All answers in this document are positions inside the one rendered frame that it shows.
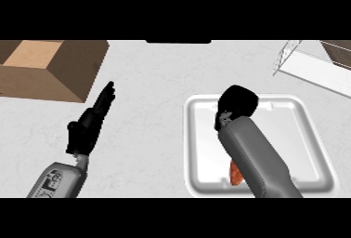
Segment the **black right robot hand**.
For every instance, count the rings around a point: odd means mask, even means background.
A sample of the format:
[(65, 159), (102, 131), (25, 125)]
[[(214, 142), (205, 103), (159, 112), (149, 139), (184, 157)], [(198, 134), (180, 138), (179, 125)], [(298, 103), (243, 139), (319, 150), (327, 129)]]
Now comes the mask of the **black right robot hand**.
[(260, 97), (251, 90), (238, 85), (230, 86), (218, 99), (214, 129), (221, 129), (220, 116), (226, 112), (230, 112), (232, 120), (240, 116), (251, 116), (257, 110), (258, 102)]

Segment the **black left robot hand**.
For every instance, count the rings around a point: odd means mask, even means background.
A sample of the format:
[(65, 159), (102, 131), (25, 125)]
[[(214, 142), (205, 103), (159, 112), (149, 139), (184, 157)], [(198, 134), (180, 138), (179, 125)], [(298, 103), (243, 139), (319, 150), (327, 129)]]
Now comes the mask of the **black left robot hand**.
[(115, 88), (109, 81), (93, 106), (86, 109), (80, 119), (68, 123), (68, 154), (90, 155), (114, 100)]

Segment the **brown cardboard box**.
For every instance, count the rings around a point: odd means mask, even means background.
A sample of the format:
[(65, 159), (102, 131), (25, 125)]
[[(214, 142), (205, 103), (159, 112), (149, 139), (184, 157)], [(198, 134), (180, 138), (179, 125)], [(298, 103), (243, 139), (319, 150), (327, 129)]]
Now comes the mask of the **brown cardboard box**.
[(0, 40), (0, 97), (84, 103), (106, 40)]

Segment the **orange squash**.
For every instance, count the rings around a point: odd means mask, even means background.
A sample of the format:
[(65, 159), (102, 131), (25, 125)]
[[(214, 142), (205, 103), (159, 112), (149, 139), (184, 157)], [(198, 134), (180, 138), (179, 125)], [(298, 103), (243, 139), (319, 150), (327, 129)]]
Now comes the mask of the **orange squash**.
[(230, 177), (230, 184), (233, 186), (238, 186), (243, 181), (243, 175), (235, 162), (230, 162), (229, 177)]

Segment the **white plastic tray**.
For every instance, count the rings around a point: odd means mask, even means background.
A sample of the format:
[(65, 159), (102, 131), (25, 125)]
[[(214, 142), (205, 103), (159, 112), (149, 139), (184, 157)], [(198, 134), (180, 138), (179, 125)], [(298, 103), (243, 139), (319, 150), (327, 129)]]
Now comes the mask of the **white plastic tray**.
[[(195, 197), (251, 198), (245, 183), (230, 184), (230, 157), (214, 129), (217, 95), (195, 95), (184, 104), (184, 180)], [(316, 131), (308, 110), (298, 97), (261, 94), (251, 119), (288, 165), (304, 197), (335, 197), (339, 178)]]

